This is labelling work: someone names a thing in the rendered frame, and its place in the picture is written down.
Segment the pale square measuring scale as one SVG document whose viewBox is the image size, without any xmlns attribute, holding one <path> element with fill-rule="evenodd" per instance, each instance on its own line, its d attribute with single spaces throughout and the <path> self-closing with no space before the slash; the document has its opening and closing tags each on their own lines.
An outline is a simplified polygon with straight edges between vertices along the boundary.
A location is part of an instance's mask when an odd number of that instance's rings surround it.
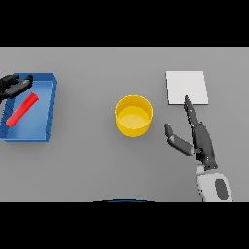
<svg viewBox="0 0 249 249">
<path fill-rule="evenodd" d="M 194 105 L 207 105 L 208 96 L 202 71 L 166 71 L 169 105 L 183 105 L 187 95 Z"/>
</svg>

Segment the red beaker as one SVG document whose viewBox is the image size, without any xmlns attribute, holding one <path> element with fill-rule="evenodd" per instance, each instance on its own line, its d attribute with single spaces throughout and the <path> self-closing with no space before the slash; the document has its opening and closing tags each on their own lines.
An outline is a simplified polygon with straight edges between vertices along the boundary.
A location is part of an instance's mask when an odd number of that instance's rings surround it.
<svg viewBox="0 0 249 249">
<path fill-rule="evenodd" d="M 15 126 L 18 121 L 29 111 L 29 109 L 39 100 L 37 94 L 31 92 L 25 100 L 19 105 L 12 116 L 7 119 L 6 125 L 9 127 Z"/>
</svg>

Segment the blue plastic tray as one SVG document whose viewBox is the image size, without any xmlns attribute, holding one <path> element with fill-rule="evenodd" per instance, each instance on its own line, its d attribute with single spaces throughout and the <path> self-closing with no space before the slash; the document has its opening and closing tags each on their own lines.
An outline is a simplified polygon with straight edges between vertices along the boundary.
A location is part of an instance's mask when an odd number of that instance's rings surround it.
<svg viewBox="0 0 249 249">
<path fill-rule="evenodd" d="M 33 76 L 33 85 L 26 92 L 7 99 L 0 119 L 0 140 L 6 142 L 48 142 L 51 136 L 53 107 L 57 79 L 54 73 L 19 73 L 22 81 L 27 75 Z M 38 100 L 27 110 L 14 126 L 7 126 L 9 119 L 23 101 L 34 93 Z"/>
</svg>

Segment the yellow bowl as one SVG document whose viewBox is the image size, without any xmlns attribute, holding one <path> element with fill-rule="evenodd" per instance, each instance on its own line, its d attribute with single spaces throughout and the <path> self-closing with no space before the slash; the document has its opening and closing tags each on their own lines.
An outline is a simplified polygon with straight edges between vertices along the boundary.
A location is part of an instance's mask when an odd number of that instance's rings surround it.
<svg viewBox="0 0 249 249">
<path fill-rule="evenodd" d="M 115 122 L 119 132 L 135 138 L 145 134 L 152 122 L 153 107 L 141 95 L 127 95 L 115 107 Z"/>
</svg>

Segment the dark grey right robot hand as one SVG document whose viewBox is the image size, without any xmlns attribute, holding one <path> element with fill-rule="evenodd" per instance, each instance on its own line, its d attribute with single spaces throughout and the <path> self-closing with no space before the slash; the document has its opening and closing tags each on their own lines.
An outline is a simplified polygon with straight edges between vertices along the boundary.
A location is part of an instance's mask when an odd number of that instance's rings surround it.
<svg viewBox="0 0 249 249">
<path fill-rule="evenodd" d="M 189 143 L 176 135 L 171 125 L 165 124 L 165 135 L 168 144 L 186 156 L 196 156 L 196 159 L 204 166 L 204 170 L 217 169 L 218 164 L 215 160 L 210 134 L 204 123 L 198 120 L 195 108 L 187 95 L 185 96 L 184 109 L 192 131 L 193 143 Z"/>
</svg>

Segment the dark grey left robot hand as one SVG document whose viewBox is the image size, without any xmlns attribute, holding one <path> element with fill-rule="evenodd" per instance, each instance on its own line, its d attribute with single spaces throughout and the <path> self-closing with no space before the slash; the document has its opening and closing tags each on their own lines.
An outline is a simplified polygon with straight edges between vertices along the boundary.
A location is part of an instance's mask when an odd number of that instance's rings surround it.
<svg viewBox="0 0 249 249">
<path fill-rule="evenodd" d="M 33 76 L 28 75 L 22 81 L 19 75 L 7 75 L 0 78 L 0 103 L 5 99 L 13 99 L 29 90 L 33 85 Z"/>
</svg>

